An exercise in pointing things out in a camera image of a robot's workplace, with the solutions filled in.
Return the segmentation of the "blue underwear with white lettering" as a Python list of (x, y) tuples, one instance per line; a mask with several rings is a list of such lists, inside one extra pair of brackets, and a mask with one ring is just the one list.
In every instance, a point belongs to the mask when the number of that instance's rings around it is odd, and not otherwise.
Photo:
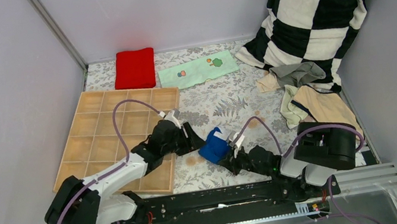
[(205, 145), (199, 149), (198, 154), (208, 162), (218, 165), (225, 160), (232, 150), (228, 142), (229, 132), (224, 128), (215, 127), (207, 135)]

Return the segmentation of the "beige cloth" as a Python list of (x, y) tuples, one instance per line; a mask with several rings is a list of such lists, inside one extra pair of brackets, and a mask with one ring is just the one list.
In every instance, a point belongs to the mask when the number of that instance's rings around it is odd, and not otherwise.
[(317, 122), (349, 124), (364, 135), (356, 116), (337, 93), (320, 92), (306, 85), (299, 88), (291, 104), (308, 113)]

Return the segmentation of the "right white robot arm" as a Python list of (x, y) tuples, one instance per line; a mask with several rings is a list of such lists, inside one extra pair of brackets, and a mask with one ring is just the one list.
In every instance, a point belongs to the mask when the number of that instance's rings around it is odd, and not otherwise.
[(232, 143), (217, 164), (234, 175), (244, 170), (281, 184), (300, 181), (302, 193), (316, 197), (336, 171), (355, 168), (355, 154), (364, 136), (353, 125), (341, 122), (302, 122), (297, 129), (297, 137), (282, 155), (260, 146), (245, 152)]

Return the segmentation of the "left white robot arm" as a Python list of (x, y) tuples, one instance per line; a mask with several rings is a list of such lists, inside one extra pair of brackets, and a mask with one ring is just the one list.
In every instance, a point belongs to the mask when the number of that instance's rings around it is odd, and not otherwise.
[(146, 209), (117, 191), (157, 169), (168, 154), (183, 156), (205, 145), (189, 123), (161, 119), (152, 134), (119, 162), (83, 179), (65, 179), (45, 214), (46, 224), (139, 224)]

